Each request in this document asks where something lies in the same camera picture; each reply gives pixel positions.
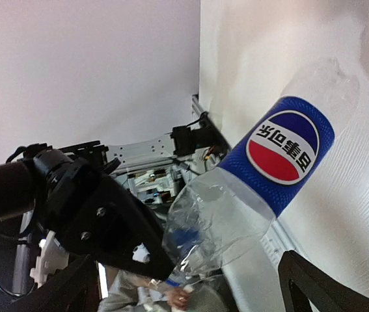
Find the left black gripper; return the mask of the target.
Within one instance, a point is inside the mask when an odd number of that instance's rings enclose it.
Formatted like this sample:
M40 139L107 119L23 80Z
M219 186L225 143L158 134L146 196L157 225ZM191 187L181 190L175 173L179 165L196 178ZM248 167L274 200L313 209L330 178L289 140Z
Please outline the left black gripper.
M138 275L166 280L174 263L162 247L157 216L105 172L49 149L34 157L46 180L42 225L73 254Z

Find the clear pepsi bottle blue label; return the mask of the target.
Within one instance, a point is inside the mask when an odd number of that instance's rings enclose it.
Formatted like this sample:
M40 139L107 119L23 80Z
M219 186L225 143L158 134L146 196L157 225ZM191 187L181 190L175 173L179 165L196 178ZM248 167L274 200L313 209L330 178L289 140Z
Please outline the clear pepsi bottle blue label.
M277 218L346 128L358 97L358 79L346 74L336 58L321 58L293 76L253 127L246 145L254 170L251 188L264 197ZM182 189L167 215L163 244L174 263L167 280L173 286L222 268L202 248L209 222L203 219L207 210L200 207L203 201L192 188L201 175Z

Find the person hand in background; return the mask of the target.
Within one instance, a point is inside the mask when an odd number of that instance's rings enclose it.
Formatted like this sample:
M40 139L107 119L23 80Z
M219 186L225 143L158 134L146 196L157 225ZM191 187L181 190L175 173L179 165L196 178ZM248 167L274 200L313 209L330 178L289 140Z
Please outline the person hand in background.
M171 308L186 311L188 308L189 293L182 288L175 287L165 291L167 303Z

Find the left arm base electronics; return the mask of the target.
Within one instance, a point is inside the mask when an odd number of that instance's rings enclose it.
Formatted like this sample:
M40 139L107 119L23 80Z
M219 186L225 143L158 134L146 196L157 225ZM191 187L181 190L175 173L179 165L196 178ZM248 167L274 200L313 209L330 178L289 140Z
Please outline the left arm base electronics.
M105 194L114 195L119 202L126 196L136 198L146 189L154 190L156 195L170 192L176 196L184 187L178 177L183 171L198 175L190 162L203 148L217 159L230 150L207 112L188 125L174 127L170 133L145 142L105 146L92 141L61 151L73 160L85 161L91 168L81 176L78 190L90 196L107 184Z

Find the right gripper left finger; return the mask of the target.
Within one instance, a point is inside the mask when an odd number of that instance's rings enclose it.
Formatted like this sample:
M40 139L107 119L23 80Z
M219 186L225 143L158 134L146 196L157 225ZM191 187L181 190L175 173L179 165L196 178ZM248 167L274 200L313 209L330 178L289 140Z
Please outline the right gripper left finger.
M97 311L100 303L98 268L91 256L77 258L39 289L13 302L9 311Z

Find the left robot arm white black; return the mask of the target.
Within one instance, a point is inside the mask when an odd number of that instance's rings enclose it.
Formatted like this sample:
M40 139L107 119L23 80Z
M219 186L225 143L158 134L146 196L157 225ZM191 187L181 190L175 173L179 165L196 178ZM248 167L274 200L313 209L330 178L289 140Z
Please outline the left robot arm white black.
M169 277L174 263L163 249L161 224L111 177L118 159L96 164L46 144L20 153L22 159L0 165L0 220L32 211L30 228L54 235L76 259L53 270L11 311L95 311L98 263L157 280Z

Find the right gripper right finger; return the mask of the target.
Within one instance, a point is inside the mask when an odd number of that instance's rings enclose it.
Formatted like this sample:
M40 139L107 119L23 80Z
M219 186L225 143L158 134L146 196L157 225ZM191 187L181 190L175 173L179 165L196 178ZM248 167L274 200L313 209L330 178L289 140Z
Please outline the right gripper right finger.
M293 250L281 257L278 274L286 311L369 311L369 298L344 286Z

